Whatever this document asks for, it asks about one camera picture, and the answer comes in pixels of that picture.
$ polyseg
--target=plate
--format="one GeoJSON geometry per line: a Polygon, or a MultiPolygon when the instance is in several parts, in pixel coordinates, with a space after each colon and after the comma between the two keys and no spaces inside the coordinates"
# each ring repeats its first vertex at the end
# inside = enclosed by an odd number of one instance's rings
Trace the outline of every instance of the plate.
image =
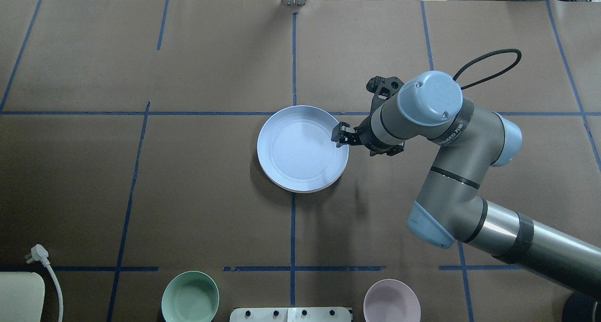
{"type": "Polygon", "coordinates": [[[283,189],[312,193],[336,181],[348,160],[348,146],[331,140],[338,121],[313,106],[291,106],[272,115],[257,140],[265,174],[283,189]]]}

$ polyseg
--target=light blue cap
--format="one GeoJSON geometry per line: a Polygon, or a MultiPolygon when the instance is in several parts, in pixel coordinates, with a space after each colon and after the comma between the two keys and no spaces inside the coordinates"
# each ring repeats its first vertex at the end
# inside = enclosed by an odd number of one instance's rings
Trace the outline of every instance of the light blue cap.
{"type": "Polygon", "coordinates": [[[455,238],[417,201],[414,202],[407,227],[418,238],[436,247],[449,249],[455,242],[455,238]]]}
{"type": "Polygon", "coordinates": [[[397,106],[403,116],[422,126],[438,126],[455,119],[463,105],[461,87],[449,74],[429,70],[403,85],[397,106]]]}
{"type": "Polygon", "coordinates": [[[495,114],[501,119],[505,131],[503,150],[499,158],[492,164],[493,167],[499,167],[508,164],[522,148],[522,131],[515,123],[505,119],[499,113],[495,114]]]}

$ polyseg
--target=white cord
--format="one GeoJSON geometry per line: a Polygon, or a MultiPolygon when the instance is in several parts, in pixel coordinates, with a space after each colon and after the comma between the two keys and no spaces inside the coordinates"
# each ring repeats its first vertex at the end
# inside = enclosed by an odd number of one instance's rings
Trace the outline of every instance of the white cord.
{"type": "Polygon", "coordinates": [[[58,279],[56,278],[56,274],[54,274],[54,270],[52,270],[52,267],[50,266],[49,262],[48,262],[48,265],[45,266],[45,267],[50,272],[50,276],[52,277],[52,281],[54,281],[54,285],[56,286],[56,294],[58,295],[58,322],[62,322],[62,310],[63,310],[63,306],[62,306],[62,290],[61,290],[61,285],[58,284],[58,279]]]}
{"type": "Polygon", "coordinates": [[[27,259],[27,263],[32,263],[36,261],[41,262],[41,264],[50,273],[52,281],[54,281],[54,286],[56,286],[56,294],[58,294],[58,322],[62,322],[62,290],[61,285],[58,284],[56,274],[54,274],[54,270],[52,270],[52,267],[50,266],[50,261],[48,261],[48,251],[41,245],[35,245],[31,249],[31,254],[27,255],[25,258],[27,259]]]}

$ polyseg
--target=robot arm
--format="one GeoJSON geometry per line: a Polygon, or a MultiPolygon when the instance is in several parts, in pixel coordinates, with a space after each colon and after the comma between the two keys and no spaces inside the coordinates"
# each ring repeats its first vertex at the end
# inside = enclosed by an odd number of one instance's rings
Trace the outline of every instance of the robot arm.
{"type": "Polygon", "coordinates": [[[332,132],[337,145],[395,155],[406,140],[424,136],[440,146],[409,215],[411,232],[442,248],[458,239],[601,300],[601,249],[477,195],[488,168],[518,153],[517,125],[464,98],[444,72],[425,72],[406,84],[376,77],[367,89],[374,93],[370,115],[354,129],[339,123],[332,132]]]}

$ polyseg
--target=green bowl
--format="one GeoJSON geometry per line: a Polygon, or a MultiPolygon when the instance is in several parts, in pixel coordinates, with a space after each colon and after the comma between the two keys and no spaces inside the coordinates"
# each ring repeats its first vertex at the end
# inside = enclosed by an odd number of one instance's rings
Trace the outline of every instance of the green bowl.
{"type": "Polygon", "coordinates": [[[161,310],[166,322],[210,322],[219,306],[215,281],[200,271],[182,273],[165,288],[161,310]]]}

